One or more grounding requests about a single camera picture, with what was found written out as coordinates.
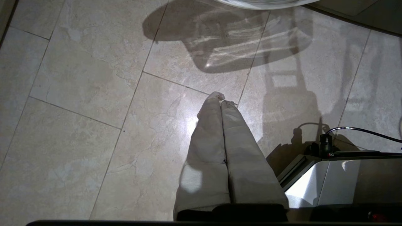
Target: round white object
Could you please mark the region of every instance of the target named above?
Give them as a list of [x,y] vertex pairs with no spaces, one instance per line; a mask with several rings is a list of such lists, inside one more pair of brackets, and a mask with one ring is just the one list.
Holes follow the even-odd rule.
[[226,5],[237,8],[254,10],[272,10],[301,6],[319,0],[216,0]]

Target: black cable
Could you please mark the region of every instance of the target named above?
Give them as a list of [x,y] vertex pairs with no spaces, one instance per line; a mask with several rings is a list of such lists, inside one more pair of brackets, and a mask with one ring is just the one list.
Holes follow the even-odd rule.
[[362,132],[365,132],[365,133],[368,133],[368,134],[373,134],[373,135],[376,135],[376,136],[379,136],[379,137],[382,137],[382,138],[385,138],[385,139],[388,139],[388,140],[392,140],[392,141],[395,141],[395,142],[398,142],[398,143],[402,143],[402,140],[399,140],[399,139],[395,139],[395,138],[392,138],[392,137],[389,137],[389,136],[385,136],[383,134],[379,134],[379,133],[376,133],[376,132],[373,132],[373,131],[370,131],[370,130],[367,130],[367,129],[360,129],[360,128],[348,127],[348,126],[341,126],[341,127],[336,127],[336,128],[330,129],[330,130],[328,130],[328,132],[325,133],[325,135],[328,135],[329,133],[331,133],[331,132],[333,132],[335,130],[339,130],[339,129],[358,130],[358,131],[362,131]]

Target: black cord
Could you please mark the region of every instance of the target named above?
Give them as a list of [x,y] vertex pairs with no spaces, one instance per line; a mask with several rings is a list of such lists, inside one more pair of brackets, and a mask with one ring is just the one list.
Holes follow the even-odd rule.
[[389,136],[385,136],[383,134],[379,134],[379,133],[376,133],[376,132],[373,132],[373,131],[370,131],[370,130],[367,130],[367,129],[360,129],[360,128],[356,128],[356,127],[347,127],[347,126],[341,126],[341,127],[336,127],[336,128],[330,129],[330,130],[328,130],[328,132],[325,133],[325,135],[328,135],[329,133],[331,133],[331,132],[333,132],[335,130],[339,130],[339,129],[358,130],[358,131],[362,131],[362,132],[365,132],[365,133],[368,133],[368,134],[373,134],[373,135],[376,135],[376,136],[379,136],[379,137],[382,137],[382,138],[385,138],[385,139],[388,139],[388,140],[392,140],[392,141],[395,141],[395,142],[398,142],[398,143],[402,143],[402,140],[398,140],[398,139],[395,139],[395,138],[392,138],[392,137],[389,137]]

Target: marble tile floor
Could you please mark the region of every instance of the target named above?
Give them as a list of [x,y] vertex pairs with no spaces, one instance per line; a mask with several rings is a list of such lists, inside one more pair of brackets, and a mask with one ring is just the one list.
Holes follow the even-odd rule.
[[[347,125],[400,138],[402,39],[303,7],[19,0],[0,48],[0,220],[172,220],[197,113],[238,104],[280,171]],[[401,152],[369,134],[335,143]]]

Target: trouser leg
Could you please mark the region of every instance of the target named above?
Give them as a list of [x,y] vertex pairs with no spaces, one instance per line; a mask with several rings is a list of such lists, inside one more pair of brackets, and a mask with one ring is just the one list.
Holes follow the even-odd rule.
[[174,218],[182,210],[211,211],[230,203],[220,100],[213,92],[199,111],[177,189]]
[[287,197],[233,102],[221,104],[232,203],[275,203]]

